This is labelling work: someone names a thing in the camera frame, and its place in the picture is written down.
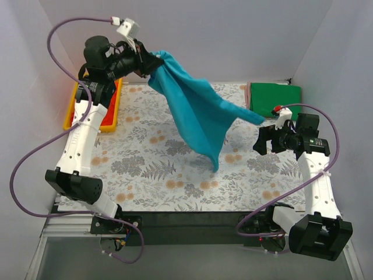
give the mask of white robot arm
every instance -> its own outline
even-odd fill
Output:
[[[288,108],[275,109],[275,125],[259,129],[254,150],[267,153],[266,141],[271,140],[272,152],[292,150],[300,167],[303,181],[315,177],[329,164],[327,140],[318,138],[318,115],[299,113],[296,126],[291,122]],[[289,248],[297,254],[336,260],[350,239],[353,229],[350,222],[342,220],[336,206],[330,173],[324,174],[305,187],[305,215],[293,207],[274,205],[272,219],[288,233]]]
[[[145,77],[164,63],[135,39],[139,28],[136,22],[112,17],[112,24],[119,26],[117,32],[124,41],[113,45],[104,36],[94,36],[86,41],[86,63],[79,71],[79,80],[91,91],[92,106],[85,120],[79,122],[88,106],[87,93],[79,86],[72,124],[79,122],[79,126],[70,132],[55,170],[47,170],[45,174],[46,181],[58,193],[110,218],[116,217],[121,207],[103,192],[99,178],[89,176],[93,146],[116,90],[115,80],[131,72]]]

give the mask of green cloth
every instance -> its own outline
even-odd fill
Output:
[[[263,116],[273,117],[271,111],[278,105],[301,102],[301,88],[293,85],[276,83],[251,83],[250,110]],[[296,120],[301,107],[290,107],[292,120]]]

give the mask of teal fabric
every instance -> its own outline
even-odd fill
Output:
[[[223,100],[207,80],[192,78],[168,52],[154,54],[165,63],[151,74],[149,86],[166,97],[181,137],[192,150],[208,156],[216,172],[219,153],[233,121],[242,118],[258,125],[265,119]]]

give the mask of white wall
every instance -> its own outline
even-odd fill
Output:
[[[50,22],[37,0],[0,0],[0,278],[24,279],[45,219],[17,208],[9,192],[9,177],[28,151],[62,131],[62,119],[72,82],[48,56]],[[73,70],[61,42],[53,41],[60,60]],[[54,168],[64,142],[33,156],[19,170],[16,193],[30,210],[48,213],[54,190],[44,181]]]
[[[39,0],[52,24],[71,16],[129,17],[150,51],[167,50],[210,81],[294,75],[331,0]],[[77,69],[87,38],[120,39],[109,24],[79,23],[58,35]]]
[[[332,169],[336,202],[347,221],[366,279],[373,279],[373,2],[334,0],[294,82],[303,101],[324,109],[340,134]],[[326,121],[321,137],[333,139]]]

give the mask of table surface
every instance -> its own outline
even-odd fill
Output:
[[[245,106],[243,84],[212,86]],[[148,85],[124,85],[117,130],[97,136],[91,174],[124,211],[253,211],[302,183],[294,154],[260,156],[252,150],[257,137],[257,126],[237,119],[213,173],[210,160],[180,137],[164,96]],[[304,211],[303,190],[282,201]],[[84,209],[65,197],[58,206]]]

